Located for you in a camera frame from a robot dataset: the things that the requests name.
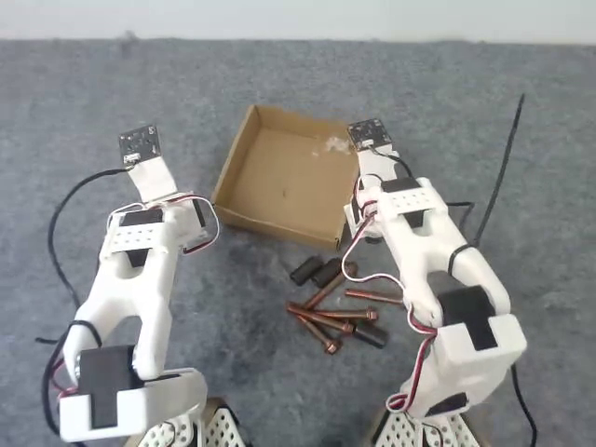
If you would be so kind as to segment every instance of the open cardboard tray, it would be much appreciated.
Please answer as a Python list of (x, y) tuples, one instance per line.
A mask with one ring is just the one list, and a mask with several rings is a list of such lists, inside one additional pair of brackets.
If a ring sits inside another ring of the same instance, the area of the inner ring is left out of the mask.
[(354, 148), (341, 150), (334, 138), (349, 142), (345, 123), (252, 105), (213, 193), (220, 219), (338, 249), (359, 164)]

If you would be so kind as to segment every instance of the robotic arm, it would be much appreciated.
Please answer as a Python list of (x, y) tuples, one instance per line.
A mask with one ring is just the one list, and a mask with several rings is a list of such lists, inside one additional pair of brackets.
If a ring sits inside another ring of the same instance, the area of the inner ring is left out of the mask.
[[(198, 201), (211, 204), (178, 192), (155, 126), (124, 133), (119, 140), (143, 203), (140, 210), (111, 214), (97, 276), (75, 316), (83, 324), (71, 327), (63, 347), (76, 385), (76, 392), (60, 399), (61, 437), (67, 441), (142, 433), (179, 414), (200, 414), (207, 399), (200, 372), (164, 371), (164, 363), (179, 251), (198, 251), (214, 242), (218, 235), (206, 231)], [(185, 248), (190, 243), (196, 245)], [(135, 346), (98, 345), (131, 316), (142, 321)]]
[[(383, 124), (364, 121), (348, 133), (361, 175), (345, 206), (354, 236), (346, 254), (361, 237), (385, 240), (400, 279), (385, 277), (403, 288), (409, 322), (427, 336), (412, 377), (387, 408), (415, 419), (465, 412), (490, 396), (526, 348), (508, 293), (480, 251), (467, 244), (431, 182), (398, 177), (399, 154)], [(463, 287), (435, 294), (427, 276), (437, 271)]]

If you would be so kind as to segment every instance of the black wire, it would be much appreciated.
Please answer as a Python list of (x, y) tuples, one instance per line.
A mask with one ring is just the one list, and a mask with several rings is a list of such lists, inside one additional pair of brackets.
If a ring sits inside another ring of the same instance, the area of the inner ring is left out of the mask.
[(457, 247), (449, 256), (449, 262), (447, 263), (447, 275), (449, 275), (450, 277), (452, 277), (454, 275), (454, 264), (455, 264), (455, 258), (457, 257), (457, 255), (459, 253), (461, 253), (464, 250), (467, 249), (473, 249), (474, 246), (472, 244), (464, 244), (464, 245), (460, 245), (459, 247)]
[(413, 173), (412, 170), (410, 169), (410, 167), (408, 166), (408, 164), (403, 161), (403, 158), (400, 158), (398, 156), (393, 156), (391, 154), (379, 154), (382, 156), (386, 156), (387, 158), (395, 161), (396, 163), (398, 163), (399, 165), (401, 165), (401, 167), (403, 168), (403, 170), (406, 171), (406, 173), (408, 174), (408, 177), (413, 177)]
[(530, 428), (532, 429), (532, 440), (530, 441), (530, 446), (536, 446), (536, 440), (538, 439), (538, 427), (536, 426), (536, 422), (528, 409), (528, 406), (525, 404), (525, 400), (522, 396), (522, 390), (520, 389), (520, 381), (518, 379), (518, 367), (515, 363), (511, 365), (511, 380), (513, 381), (513, 389), (515, 390), (515, 396), (518, 398), (518, 402), (520, 403), (521, 409), (525, 414), (528, 423), (530, 424)]
[(174, 442), (176, 441), (176, 426), (173, 425), (170, 421), (164, 421), (163, 424), (166, 424), (167, 426), (169, 426), (171, 428), (171, 432), (174, 434), (174, 437), (171, 439), (169, 444), (166, 446), (166, 447), (171, 447), (174, 444)]
[(464, 211), (464, 213), (462, 214), (462, 217), (459, 220), (459, 225), (457, 226), (459, 228), (460, 233), (462, 235), (464, 235), (464, 233), (466, 231), (467, 218), (469, 217), (470, 213), (474, 210), (474, 207), (476, 206), (476, 203), (475, 202), (469, 202), (469, 201), (466, 201), (466, 202), (447, 202), (446, 205), (448, 207), (453, 207), (453, 208), (467, 207), (467, 209)]
[[(41, 379), (41, 403), (42, 410), (44, 412), (44, 417), (46, 418), (47, 426), (57, 436), (60, 435), (60, 429), (58, 428), (58, 425), (54, 420), (54, 415), (52, 414), (51, 405), (49, 403), (49, 383), (52, 376), (52, 370), (54, 368), (54, 365), (56, 364), (56, 360), (58, 359), (58, 356), (60, 355), (62, 348), (64, 347), (64, 343), (66, 342), (68, 332), (71, 330), (73, 326), (85, 326), (87, 329), (90, 330), (91, 334), (93, 335), (95, 343), (97, 343), (98, 346), (102, 346), (102, 339), (95, 326), (93, 326), (88, 321), (77, 319), (71, 321), (66, 331), (64, 331), (64, 333), (56, 342), (54, 350), (52, 351), (52, 354), (49, 356), (49, 359), (47, 360), (46, 368), (44, 369), (44, 374), (42, 375)], [(75, 442), (73, 445), (77, 447), (85, 447), (85, 443), (83, 442)]]
[[(60, 436), (60, 429), (56, 425), (56, 421), (54, 421), (54, 415), (52, 414), (51, 405), (49, 404), (49, 381), (52, 375), (52, 368), (56, 363), (58, 355), (64, 347), (64, 342), (66, 341), (66, 336), (68, 335), (68, 331), (70, 331), (70, 329), (71, 326), (68, 327), (68, 329), (58, 340), (58, 343), (54, 346), (54, 350), (47, 361), (46, 368), (44, 369), (44, 375), (41, 379), (41, 403), (42, 409), (44, 411), (44, 417), (46, 418), (47, 426), (56, 436)], [(86, 447), (84, 442), (74, 442), (73, 445), (76, 447)]]
[(75, 288), (73, 287), (73, 285), (71, 284), (71, 282), (68, 280), (68, 278), (64, 274), (64, 271), (62, 270), (62, 267), (61, 267), (61, 265), (60, 265), (60, 263), (58, 261), (58, 257), (56, 256), (56, 249), (54, 248), (54, 233), (56, 231), (56, 223), (58, 221), (58, 218), (60, 217), (60, 214), (61, 214), (62, 210), (64, 209), (64, 207), (68, 203), (68, 201), (75, 195), (75, 193), (79, 189), (81, 189), (87, 183), (91, 183), (94, 180), (100, 179), (101, 177), (106, 177), (106, 176), (110, 176), (110, 175), (121, 174), (123, 172), (128, 172), (129, 170), (130, 170), (130, 168), (128, 168), (128, 169), (108, 169), (108, 170), (103, 170), (103, 171), (98, 172), (96, 174), (90, 175), (86, 179), (84, 179), (81, 182), (77, 183), (74, 186), (74, 188), (71, 189), (70, 192), (66, 195), (66, 197), (62, 200), (62, 202), (56, 207), (56, 209), (54, 210), (54, 214), (52, 214), (52, 218), (49, 221), (49, 227), (47, 228), (47, 251), (49, 252), (49, 257), (51, 259), (51, 262), (54, 265), (54, 268), (56, 269), (56, 274), (58, 275), (58, 278), (60, 278), (62, 284), (64, 284), (64, 287), (66, 288), (66, 290), (71, 295), (71, 300), (73, 301), (74, 307), (77, 308), (77, 309), (81, 305), (81, 300), (79, 299), (78, 294), (76, 293)]
[(41, 345), (55, 345), (58, 343), (58, 340), (54, 338), (35, 337), (35, 342)]
[(499, 190), (501, 189), (501, 184), (503, 184), (503, 178), (505, 177), (505, 171), (509, 162), (509, 156), (511, 155), (511, 149), (513, 148), (513, 141), (515, 140), (515, 134), (517, 133), (518, 125), (520, 124), (520, 117), (522, 116), (522, 107), (524, 100), (525, 94), (522, 94), (520, 96), (520, 101), (518, 102), (518, 108), (515, 112), (515, 118), (513, 118), (513, 124), (511, 125), (511, 131), (509, 132), (507, 145), (505, 146), (505, 153), (503, 154), (503, 161), (501, 162), (501, 170), (499, 171), (499, 174), (496, 176), (496, 182), (494, 183), (493, 193), (491, 194), (491, 198), (488, 202), (488, 205), (486, 206), (484, 216), (482, 216), (481, 224), (478, 227), (476, 236), (472, 239), (472, 245), (476, 247), (478, 247), (481, 243), (482, 233), (484, 233), (484, 228), (486, 227), (486, 224), (488, 223), (488, 220), (491, 217), (496, 198), (498, 197)]
[(439, 434), (439, 439), (440, 439), (440, 447), (443, 447), (443, 445), (444, 445), (443, 444), (443, 434), (440, 432), (440, 428), (435, 427), (435, 426), (433, 426), (433, 425), (431, 425), (429, 423), (426, 423), (426, 422), (423, 422), (422, 425), (425, 426), (425, 427), (430, 427), (430, 428), (432, 428), (434, 430), (437, 430), (437, 433)]
[(358, 185), (358, 189), (363, 189), (364, 188), (364, 183), (362, 182), (362, 179), (364, 177), (374, 177), (375, 179), (377, 179), (379, 182), (383, 182), (383, 177), (381, 177), (379, 174), (375, 174), (373, 172), (367, 173), (367, 174), (360, 174), (360, 182)]

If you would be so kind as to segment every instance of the copper pin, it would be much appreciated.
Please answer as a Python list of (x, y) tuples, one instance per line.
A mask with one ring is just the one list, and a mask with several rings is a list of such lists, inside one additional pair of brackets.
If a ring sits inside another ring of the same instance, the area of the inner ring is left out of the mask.
[(288, 311), (292, 312), (294, 315), (299, 315), (315, 323), (319, 323), (323, 326), (328, 326), (330, 328), (336, 329), (337, 331), (345, 333), (352, 333), (354, 331), (354, 325), (348, 323), (347, 321), (337, 321), (333, 318), (323, 317), (322, 315), (319, 315), (316, 312), (309, 312), (307, 310), (302, 309), (296, 303), (287, 303), (286, 309), (288, 309)]
[[(358, 265), (356, 263), (347, 263), (345, 265), (345, 271), (351, 277), (358, 273)], [(317, 305), (327, 297), (332, 291), (337, 289), (342, 283), (345, 281), (345, 276), (343, 272), (339, 272), (339, 274), (330, 281), (325, 287), (323, 287), (320, 291), (315, 293), (310, 299), (302, 305), (302, 309), (311, 310), (317, 307)]]
[(321, 343), (323, 343), (323, 346), (325, 346), (326, 354), (332, 356), (340, 350), (340, 348), (342, 347), (341, 341), (331, 338), (312, 321), (308, 321), (306, 318), (303, 318), (303, 320), (305, 328), (307, 328), (308, 331), (315, 336), (315, 338), (317, 338)]
[(338, 319), (366, 319), (376, 321), (379, 319), (379, 313), (374, 307), (367, 307), (361, 310), (319, 310), (317, 313), (323, 317)]
[(345, 296), (359, 298), (361, 300), (371, 300), (380, 303), (390, 303), (392, 305), (403, 305), (401, 293), (383, 293), (380, 291), (362, 291), (360, 289), (345, 289)]

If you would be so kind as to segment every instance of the black rubber piece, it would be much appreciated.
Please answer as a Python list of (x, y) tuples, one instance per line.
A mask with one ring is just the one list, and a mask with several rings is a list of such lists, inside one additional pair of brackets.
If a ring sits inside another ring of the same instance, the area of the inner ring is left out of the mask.
[(342, 271), (342, 260), (331, 258), (315, 275), (313, 282), (322, 289), (329, 284)]
[(133, 226), (143, 224), (159, 224), (164, 222), (164, 211), (160, 208), (127, 212), (122, 218), (120, 226)]
[(354, 338), (381, 349), (387, 344), (389, 334), (371, 323), (362, 321), (354, 328)]
[(319, 256), (311, 256), (301, 263), (298, 268), (290, 273), (290, 279), (297, 286), (302, 286), (312, 278), (323, 266), (323, 260)]
[(481, 286), (440, 293), (437, 300), (443, 311), (443, 326), (465, 323), (477, 351), (498, 347), (489, 322), (495, 315), (494, 307)]
[(412, 230), (414, 228), (420, 228), (422, 225), (425, 224), (425, 211), (426, 210), (419, 210), (419, 211), (412, 211), (406, 212), (403, 217), (406, 218), (408, 225)]
[(383, 433), (383, 428), (385, 428), (385, 423), (387, 422), (387, 419), (389, 419), (390, 416), (391, 416), (391, 412), (389, 410), (385, 410), (385, 412), (383, 413), (383, 416), (381, 417), (381, 420), (379, 421), (379, 424), (376, 426), (376, 429), (374, 430), (374, 433), (371, 436), (371, 443), (368, 445), (376, 445), (376, 442), (381, 437), (381, 433)]
[(383, 242), (383, 238), (382, 237), (365, 236), (364, 242), (366, 242), (367, 244), (371, 244), (371, 245), (378, 245), (381, 242)]
[(144, 267), (145, 262), (147, 262), (148, 254), (149, 249), (127, 250), (127, 256), (129, 257), (130, 266), (132, 268)]
[(195, 207), (198, 222), (200, 223), (201, 227), (204, 227), (205, 226), (205, 216), (203, 216), (203, 212), (201, 211), (201, 207), (199, 207), (198, 200), (196, 198), (193, 200), (193, 207)]
[(188, 444), (188, 447), (198, 447), (198, 427), (196, 424), (193, 424), (193, 440)]
[(428, 409), (427, 416), (434, 416), (435, 414), (453, 412), (459, 408), (467, 405), (466, 393), (453, 394), (449, 398), (433, 405)]
[(118, 391), (142, 387), (132, 370), (134, 345), (86, 349), (80, 354), (79, 395), (90, 395), (91, 427), (107, 428), (118, 424)]
[(416, 189), (419, 187), (420, 183), (412, 177), (383, 180), (381, 182), (381, 189), (386, 193), (397, 193), (398, 191), (407, 191), (408, 189)]

